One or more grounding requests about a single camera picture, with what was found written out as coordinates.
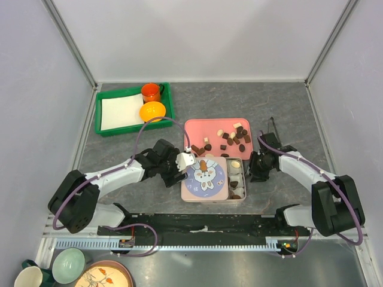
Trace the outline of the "pink tray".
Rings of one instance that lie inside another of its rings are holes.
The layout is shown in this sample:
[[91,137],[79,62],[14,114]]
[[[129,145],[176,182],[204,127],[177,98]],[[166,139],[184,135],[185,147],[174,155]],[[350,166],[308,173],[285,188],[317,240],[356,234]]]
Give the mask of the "pink tray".
[[[223,133],[228,133],[229,135],[236,132],[236,126],[239,124],[248,132],[248,136],[250,137],[248,143],[246,143],[244,138],[240,138],[238,145],[235,142],[229,145],[226,139],[217,135],[220,129],[223,130]],[[212,149],[206,151],[202,156],[211,154],[218,157],[222,154],[227,154],[230,157],[239,157],[242,160],[249,160],[254,150],[250,124],[248,120],[244,118],[191,119],[186,121],[184,127],[190,138],[190,145],[203,148],[207,144],[205,142],[205,139],[207,139],[212,146]],[[226,145],[226,150],[221,150],[220,145]]]

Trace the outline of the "silver tin lid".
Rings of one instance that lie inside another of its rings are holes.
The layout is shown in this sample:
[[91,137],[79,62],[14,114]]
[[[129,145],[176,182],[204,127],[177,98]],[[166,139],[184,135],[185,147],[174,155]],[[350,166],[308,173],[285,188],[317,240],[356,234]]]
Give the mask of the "silver tin lid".
[[197,158],[186,175],[181,183],[181,198],[185,202],[216,203],[229,198],[226,158]]

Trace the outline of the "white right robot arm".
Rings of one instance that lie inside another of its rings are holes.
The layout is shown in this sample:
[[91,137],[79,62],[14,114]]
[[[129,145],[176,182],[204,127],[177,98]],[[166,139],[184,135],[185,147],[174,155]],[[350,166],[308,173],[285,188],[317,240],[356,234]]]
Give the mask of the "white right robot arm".
[[363,240],[365,215],[352,177],[327,172],[307,160],[291,145],[282,145],[275,133],[258,133],[260,149],[252,152],[248,165],[251,182],[265,182],[272,170],[285,173],[306,188],[311,204],[291,204],[276,210],[275,231],[290,234],[296,227],[313,228],[322,236],[337,235],[343,239],[345,231],[355,229]]

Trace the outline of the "pink chocolate tin box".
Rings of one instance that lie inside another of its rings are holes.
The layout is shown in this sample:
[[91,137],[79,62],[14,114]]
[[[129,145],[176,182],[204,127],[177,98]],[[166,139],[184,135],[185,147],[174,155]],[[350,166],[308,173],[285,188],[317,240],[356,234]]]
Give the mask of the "pink chocolate tin box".
[[[202,204],[239,204],[245,200],[247,192],[245,186],[245,171],[243,162],[240,158],[236,157],[225,158],[227,159],[229,198],[225,201],[218,201],[216,203],[207,202]],[[232,161],[239,162],[241,164],[240,168],[232,167]]]

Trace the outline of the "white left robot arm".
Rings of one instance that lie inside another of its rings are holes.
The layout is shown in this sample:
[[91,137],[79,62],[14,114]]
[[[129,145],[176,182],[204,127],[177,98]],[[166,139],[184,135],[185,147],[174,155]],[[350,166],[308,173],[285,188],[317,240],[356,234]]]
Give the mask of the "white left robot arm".
[[131,220],[120,204],[100,204],[99,199],[125,185],[136,184],[160,175],[166,187],[185,180],[186,170],[196,163],[188,148],[182,152],[160,139],[123,163],[98,172],[67,174],[48,203],[54,214],[54,230],[66,229],[75,234],[86,227],[109,226],[118,235],[131,229]]

